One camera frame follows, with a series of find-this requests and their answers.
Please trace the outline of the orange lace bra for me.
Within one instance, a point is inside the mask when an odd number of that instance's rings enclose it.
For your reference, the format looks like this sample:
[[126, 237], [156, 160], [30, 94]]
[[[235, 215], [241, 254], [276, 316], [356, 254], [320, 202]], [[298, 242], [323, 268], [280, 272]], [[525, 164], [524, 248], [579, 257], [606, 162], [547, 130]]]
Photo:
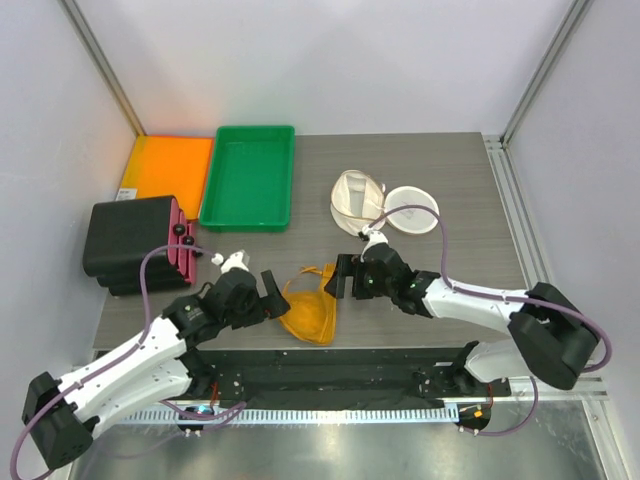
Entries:
[[[336, 264], [325, 264], [322, 269], [303, 267], [286, 282], [282, 295], [290, 309], [279, 318], [281, 326], [298, 340], [317, 345], [330, 345], [336, 333], [337, 300], [325, 291], [335, 273]], [[292, 291], [293, 283], [305, 274], [319, 277], [316, 290]]]

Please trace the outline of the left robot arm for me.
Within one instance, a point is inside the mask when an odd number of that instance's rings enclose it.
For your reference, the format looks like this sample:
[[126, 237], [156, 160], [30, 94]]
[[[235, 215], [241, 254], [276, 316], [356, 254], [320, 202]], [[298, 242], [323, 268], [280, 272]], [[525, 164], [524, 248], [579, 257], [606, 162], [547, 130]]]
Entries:
[[258, 279], [233, 268], [196, 294], [176, 298], [143, 331], [94, 362], [56, 379], [31, 380], [23, 407], [24, 436], [49, 470], [82, 456], [101, 434], [150, 404], [175, 397], [205, 397], [215, 369], [198, 345], [225, 328], [244, 328], [290, 309], [270, 271]]

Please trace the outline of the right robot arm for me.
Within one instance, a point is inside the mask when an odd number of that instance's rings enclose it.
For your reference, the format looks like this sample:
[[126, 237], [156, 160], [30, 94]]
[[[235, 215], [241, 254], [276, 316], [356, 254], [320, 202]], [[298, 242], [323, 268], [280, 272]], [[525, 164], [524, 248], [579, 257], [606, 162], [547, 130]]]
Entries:
[[526, 291], [454, 282], [437, 272], [411, 268], [386, 243], [368, 246], [360, 254], [339, 255], [325, 291], [343, 298], [348, 278], [357, 300], [386, 297], [408, 315], [460, 320], [507, 335], [505, 341], [472, 344], [452, 369], [453, 386], [465, 395], [513, 376], [533, 376], [570, 390], [602, 339], [550, 284], [539, 282]]

